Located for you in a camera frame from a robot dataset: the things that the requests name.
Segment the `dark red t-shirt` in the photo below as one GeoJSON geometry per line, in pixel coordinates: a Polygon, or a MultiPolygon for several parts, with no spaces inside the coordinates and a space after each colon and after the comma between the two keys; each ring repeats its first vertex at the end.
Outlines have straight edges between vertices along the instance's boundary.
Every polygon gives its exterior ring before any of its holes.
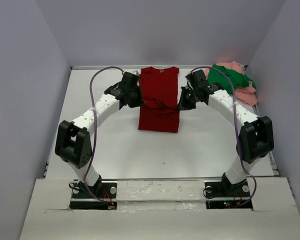
{"type": "Polygon", "coordinates": [[[138,130],[177,133],[180,124],[178,106],[179,68],[173,66],[141,69],[140,87],[145,102],[140,107],[138,130]]]}

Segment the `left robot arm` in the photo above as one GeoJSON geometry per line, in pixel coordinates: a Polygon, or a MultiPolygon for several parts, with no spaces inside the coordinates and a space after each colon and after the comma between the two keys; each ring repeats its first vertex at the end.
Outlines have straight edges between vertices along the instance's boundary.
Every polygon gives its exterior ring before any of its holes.
{"type": "Polygon", "coordinates": [[[102,190],[102,177],[93,167],[98,127],[123,107],[138,108],[145,103],[139,73],[123,71],[121,74],[121,80],[108,87],[99,100],[94,98],[91,80],[91,108],[72,121],[63,120],[57,129],[55,154],[75,172],[77,190],[85,191],[93,198],[102,190]]]}

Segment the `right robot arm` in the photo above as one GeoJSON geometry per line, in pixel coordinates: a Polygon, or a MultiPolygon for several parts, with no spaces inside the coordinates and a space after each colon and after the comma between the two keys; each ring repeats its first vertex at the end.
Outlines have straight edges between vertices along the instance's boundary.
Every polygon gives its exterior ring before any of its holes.
{"type": "Polygon", "coordinates": [[[252,168],[274,149],[273,123],[268,116],[260,117],[237,103],[219,83],[209,83],[201,69],[186,75],[187,85],[181,88],[180,111],[194,110],[197,103],[205,103],[224,116],[233,126],[237,157],[223,173],[221,181],[206,183],[208,199],[232,197],[247,187],[252,168]]]}

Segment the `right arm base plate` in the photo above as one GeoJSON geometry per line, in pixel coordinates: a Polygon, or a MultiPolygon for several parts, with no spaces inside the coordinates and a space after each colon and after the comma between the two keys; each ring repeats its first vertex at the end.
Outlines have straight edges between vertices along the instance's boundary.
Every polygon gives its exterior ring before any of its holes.
{"type": "Polygon", "coordinates": [[[221,188],[220,181],[207,181],[204,183],[202,193],[206,198],[205,204],[208,210],[253,209],[247,180],[226,189],[221,188]]]}

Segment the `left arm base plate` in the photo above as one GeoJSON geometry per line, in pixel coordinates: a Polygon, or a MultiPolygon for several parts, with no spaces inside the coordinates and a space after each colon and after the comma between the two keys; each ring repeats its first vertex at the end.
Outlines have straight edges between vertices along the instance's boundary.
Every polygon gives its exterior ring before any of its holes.
{"type": "Polygon", "coordinates": [[[71,197],[69,208],[72,210],[116,210],[117,189],[116,181],[103,181],[100,189],[87,190],[80,181],[69,183],[71,197]]]}

